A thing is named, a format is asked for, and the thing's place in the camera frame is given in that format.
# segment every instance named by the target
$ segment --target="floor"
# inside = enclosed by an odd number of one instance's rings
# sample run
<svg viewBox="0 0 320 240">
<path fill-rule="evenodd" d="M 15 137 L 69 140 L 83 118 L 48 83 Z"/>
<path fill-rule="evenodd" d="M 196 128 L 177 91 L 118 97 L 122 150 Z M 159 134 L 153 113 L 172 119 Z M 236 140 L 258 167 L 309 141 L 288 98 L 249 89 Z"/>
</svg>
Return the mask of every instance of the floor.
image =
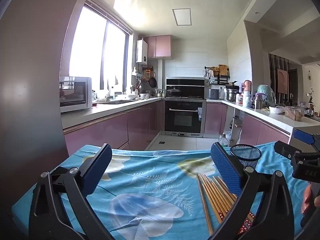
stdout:
<svg viewBox="0 0 320 240">
<path fill-rule="evenodd" d="M 159 135 L 148 151 L 157 150 L 210 150 L 213 143 L 218 139 L 214 138 L 194 138 L 179 137 L 170 135 Z"/>
</svg>

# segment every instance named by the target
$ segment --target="silver screw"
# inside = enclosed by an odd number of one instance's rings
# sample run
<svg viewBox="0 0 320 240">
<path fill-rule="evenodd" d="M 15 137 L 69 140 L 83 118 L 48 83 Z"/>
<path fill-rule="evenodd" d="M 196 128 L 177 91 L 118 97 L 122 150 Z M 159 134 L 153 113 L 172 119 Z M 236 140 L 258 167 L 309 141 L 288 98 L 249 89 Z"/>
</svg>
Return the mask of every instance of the silver screw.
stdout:
<svg viewBox="0 0 320 240">
<path fill-rule="evenodd" d="M 246 166 L 245 171 L 247 173 L 253 173 L 254 172 L 254 168 L 252 168 L 251 166 Z"/>
<path fill-rule="evenodd" d="M 282 176 L 283 176 L 283 173 L 282 173 L 281 171 L 276 171 L 276 175 L 277 175 L 278 177 L 282 177 Z"/>
<path fill-rule="evenodd" d="M 41 178 L 45 178 L 46 176 L 48 176 L 48 172 L 47 171 L 44 171 L 41 173 Z"/>
<path fill-rule="evenodd" d="M 75 174 L 75 173 L 78 172 L 78 168 L 77 168 L 77 167 L 71 168 L 69 172 L 70 172 L 71 174 Z"/>
</svg>

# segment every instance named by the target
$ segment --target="window blind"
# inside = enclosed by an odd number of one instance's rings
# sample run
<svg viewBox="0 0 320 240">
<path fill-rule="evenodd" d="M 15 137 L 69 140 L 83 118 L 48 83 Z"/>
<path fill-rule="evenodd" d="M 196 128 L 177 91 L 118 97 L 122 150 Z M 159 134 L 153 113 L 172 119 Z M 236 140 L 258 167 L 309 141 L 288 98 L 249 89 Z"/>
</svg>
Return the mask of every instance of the window blind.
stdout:
<svg viewBox="0 0 320 240">
<path fill-rule="evenodd" d="M 129 35 L 133 34 L 132 28 L 128 24 L 126 24 L 122 19 L 112 15 L 108 11 L 101 8 L 99 5 L 95 4 L 93 1 L 86 0 L 84 6 L 105 17 L 107 20 L 113 22 L 116 26 L 121 28 L 124 32 L 128 33 Z"/>
</svg>

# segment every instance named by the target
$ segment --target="clear plastic box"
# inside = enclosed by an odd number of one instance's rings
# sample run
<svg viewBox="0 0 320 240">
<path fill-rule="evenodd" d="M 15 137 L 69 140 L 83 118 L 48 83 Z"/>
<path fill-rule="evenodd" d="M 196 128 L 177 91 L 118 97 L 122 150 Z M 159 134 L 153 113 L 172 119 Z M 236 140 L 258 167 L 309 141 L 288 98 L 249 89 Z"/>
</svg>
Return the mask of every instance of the clear plastic box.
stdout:
<svg viewBox="0 0 320 240">
<path fill-rule="evenodd" d="M 284 115 L 294 121 L 301 121 L 302 117 L 304 117 L 304 111 L 295 106 L 286 106 L 284 108 Z"/>
</svg>

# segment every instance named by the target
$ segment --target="ceiling light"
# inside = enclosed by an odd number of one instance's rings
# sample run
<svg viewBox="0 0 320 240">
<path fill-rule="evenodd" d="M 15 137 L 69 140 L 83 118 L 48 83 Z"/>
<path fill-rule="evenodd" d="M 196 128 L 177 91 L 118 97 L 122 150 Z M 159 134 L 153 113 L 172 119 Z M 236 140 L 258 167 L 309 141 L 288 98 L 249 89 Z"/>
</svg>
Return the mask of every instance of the ceiling light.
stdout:
<svg viewBox="0 0 320 240">
<path fill-rule="evenodd" d="M 191 23 L 191 9 L 172 9 L 174 19 L 177 26 L 192 25 Z"/>
</svg>

